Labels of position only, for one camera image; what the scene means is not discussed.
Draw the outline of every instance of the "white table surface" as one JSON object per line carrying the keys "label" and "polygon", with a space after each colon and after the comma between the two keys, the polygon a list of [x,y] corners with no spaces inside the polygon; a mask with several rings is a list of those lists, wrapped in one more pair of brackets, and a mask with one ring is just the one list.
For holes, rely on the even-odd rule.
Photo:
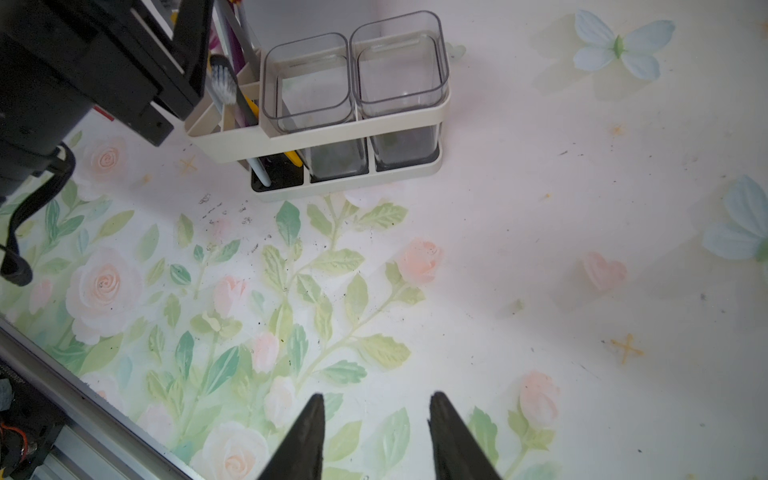
{"label": "white table surface", "polygon": [[[175,351],[182,334],[193,333],[192,365],[200,374],[211,347],[214,359],[231,346],[252,349],[254,337],[268,330],[280,307],[280,294],[263,279],[263,253],[268,245],[283,257],[289,253],[275,220],[281,205],[259,202],[239,164],[215,164],[180,129],[155,148],[96,113],[69,137],[74,143],[75,132],[82,132],[74,181],[79,198],[93,200],[68,214],[66,201],[58,199],[59,223],[67,214],[84,219],[42,257],[46,213],[30,220],[22,252],[38,258],[35,279],[21,290],[3,283],[2,310],[47,351],[58,346],[57,358],[71,348],[71,369],[160,443],[191,458],[207,480],[256,478],[290,419],[315,391],[343,394],[328,422],[326,443],[343,425],[362,421],[359,441],[356,424],[344,435],[351,455],[326,460],[326,466],[360,475],[329,471],[327,478],[434,478],[426,419],[435,390],[445,391],[467,421],[472,417],[483,445],[492,440],[487,449],[497,452],[497,470],[505,474],[523,451],[508,425],[508,411],[517,409],[531,372],[551,377],[559,389],[555,395],[546,382],[527,384],[557,407],[557,415],[546,415],[548,408],[540,412],[552,420],[547,428],[554,439],[548,451],[529,449],[509,478],[765,478],[768,278],[755,260],[725,260],[702,247],[707,227],[728,220],[723,197],[739,178],[748,175],[768,189],[764,2],[425,0],[381,8],[382,17],[432,10],[446,40],[466,49],[451,64],[443,168],[432,177],[331,197],[337,213],[347,199],[360,205],[358,218],[377,204],[407,209],[402,222],[386,229],[356,230],[353,216],[343,222],[336,250],[351,249],[365,258],[357,270],[369,289],[364,318],[389,295],[386,263],[399,261],[402,270],[412,240],[432,242],[441,252],[434,257],[442,257],[434,280],[419,287],[425,300],[393,303],[355,333],[391,336],[406,346],[407,359],[402,347],[387,343],[396,354],[389,364],[394,368],[384,369],[354,348],[339,348],[318,369],[346,360],[363,368],[365,378],[339,385],[306,374],[302,382],[321,355],[322,342],[314,307],[292,285],[286,301],[308,344],[299,375],[287,373],[276,385],[268,379],[260,394],[253,388],[249,402],[237,397],[234,379],[209,395],[193,380],[179,379],[184,399],[175,415],[172,394],[151,390],[147,373],[158,372],[166,387],[179,377]],[[572,58],[584,46],[574,29],[579,8],[622,36],[649,22],[673,21],[671,41],[654,54],[660,77],[638,80],[621,61],[594,73],[577,70]],[[109,159],[98,163],[105,145],[114,148],[116,167]],[[182,161],[190,159],[193,166],[185,167]],[[33,180],[20,193],[38,185]],[[97,216],[105,201],[111,202],[108,209]],[[319,197],[292,204],[300,212],[303,244],[295,272],[331,247],[310,225],[307,207],[316,205],[330,216]],[[102,225],[125,210],[134,211],[125,227],[99,238]],[[179,240],[187,230],[180,234],[177,227],[182,214],[194,232],[188,244],[181,239],[184,247]],[[157,246],[145,247],[151,256],[139,261],[140,239],[155,224]],[[207,263],[235,239],[240,244],[234,256],[211,260],[201,274],[194,246],[216,246]],[[598,292],[582,264],[592,251],[622,262],[626,280]],[[51,263],[56,258],[63,261]],[[161,258],[164,269],[150,285],[147,275]],[[405,262],[413,266],[414,258]],[[187,269],[190,285],[179,284],[186,282],[178,272],[172,278],[171,264]],[[112,265],[121,282],[117,293],[98,296],[94,291],[100,287],[88,281],[98,283],[104,265]],[[317,268],[302,273],[317,280],[333,305],[332,346],[351,328],[344,294],[355,275],[330,276]],[[72,283],[73,274],[82,283]],[[230,292],[229,276],[243,281]],[[265,298],[263,316],[253,291]],[[171,294],[179,299],[173,326],[164,312]],[[222,300],[214,303],[214,295]],[[113,301],[119,313],[110,316],[105,309]],[[214,345],[213,333],[199,333],[190,322],[200,313],[224,310],[225,304],[242,330]],[[147,323],[143,330],[136,326],[140,317]],[[73,322],[91,325],[95,339],[87,339],[82,329],[72,339]],[[611,340],[624,341],[627,334],[644,355],[629,355],[622,364]],[[118,353],[102,348],[89,357],[98,346],[88,342],[111,342],[107,346],[116,344]],[[280,347],[280,358],[287,350]],[[271,366],[268,353],[256,356]],[[178,392],[173,395],[179,399]],[[530,397],[521,399],[525,412],[547,407],[543,397]],[[203,431],[190,446],[180,447],[190,440],[184,430],[190,434],[196,428],[186,429],[188,420],[217,406],[215,420],[200,426]],[[481,421],[483,412],[493,425]],[[286,425],[276,427],[270,419]],[[381,456],[381,433],[394,442],[389,456]],[[240,450],[224,452],[222,445],[230,444]],[[227,458],[244,463],[233,467]]]}

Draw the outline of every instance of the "blue butterfly print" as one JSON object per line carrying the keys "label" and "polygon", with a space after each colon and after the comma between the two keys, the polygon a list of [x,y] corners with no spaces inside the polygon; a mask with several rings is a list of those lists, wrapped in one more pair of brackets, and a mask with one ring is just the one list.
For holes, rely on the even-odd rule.
{"label": "blue butterfly print", "polygon": [[594,13],[576,12],[576,35],[587,46],[576,52],[574,65],[580,70],[597,71],[617,58],[641,80],[656,80],[661,75],[653,53],[672,39],[674,22],[657,20],[622,38]]}
{"label": "blue butterfly print", "polygon": [[732,222],[707,227],[701,245],[727,260],[753,258],[768,283],[768,197],[754,180],[741,177],[723,198]]}

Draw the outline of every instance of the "black cable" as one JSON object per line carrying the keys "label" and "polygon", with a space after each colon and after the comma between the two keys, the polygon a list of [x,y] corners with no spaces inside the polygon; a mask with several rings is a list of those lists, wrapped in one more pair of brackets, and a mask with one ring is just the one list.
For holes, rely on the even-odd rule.
{"label": "black cable", "polygon": [[61,189],[64,188],[64,185],[67,184],[67,181],[72,176],[72,172],[74,172],[75,161],[72,150],[63,143],[59,144],[58,148],[64,151],[64,160],[58,157],[60,151],[56,151],[55,154],[48,158],[50,164],[47,170],[53,173],[53,177],[26,197],[16,208],[8,224],[8,239],[4,246],[0,245],[0,248],[5,250],[5,258],[3,258],[2,266],[0,266],[0,276],[19,286],[27,285],[32,281],[32,268],[27,260],[24,260],[18,252],[16,229],[49,201],[53,200]]}

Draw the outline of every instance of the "red wire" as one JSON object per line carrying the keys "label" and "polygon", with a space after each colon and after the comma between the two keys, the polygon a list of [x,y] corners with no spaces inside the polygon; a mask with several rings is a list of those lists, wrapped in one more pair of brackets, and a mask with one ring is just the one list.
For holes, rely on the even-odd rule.
{"label": "red wire", "polygon": [[22,446],[22,459],[19,460],[19,463],[23,462],[27,458],[27,451],[29,449],[29,442],[27,442],[27,434],[24,433],[24,430],[17,429],[16,427],[9,427],[5,423],[0,422],[0,429],[2,430],[10,430],[12,432],[16,432],[19,435],[22,436],[22,440],[24,441],[24,444]]}

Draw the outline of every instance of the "beige plastic organizer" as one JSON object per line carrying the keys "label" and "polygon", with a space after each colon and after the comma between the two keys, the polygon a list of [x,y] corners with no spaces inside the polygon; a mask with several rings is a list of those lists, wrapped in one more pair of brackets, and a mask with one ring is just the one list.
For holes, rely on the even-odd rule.
{"label": "beige plastic organizer", "polygon": [[[263,59],[261,62],[261,71],[264,71]],[[260,83],[253,77],[248,65],[237,75],[237,80],[243,93],[258,103],[258,99],[262,97]],[[434,107],[366,119],[363,119],[356,110],[354,121],[284,134],[278,131],[261,112],[258,125],[238,128],[235,124],[233,108],[225,107],[223,115],[220,115],[210,96],[206,93],[184,122],[184,130],[190,141],[214,161],[221,164],[248,157],[279,154],[344,140],[366,139],[367,173],[313,183],[310,172],[303,168],[303,183],[300,185],[261,192],[254,191],[254,194],[263,201],[290,200],[387,184],[408,178],[425,177],[436,173],[442,165],[442,142],[439,142],[437,158],[430,163],[378,171],[370,137],[441,124],[447,117],[450,100],[449,90],[442,101]]]}

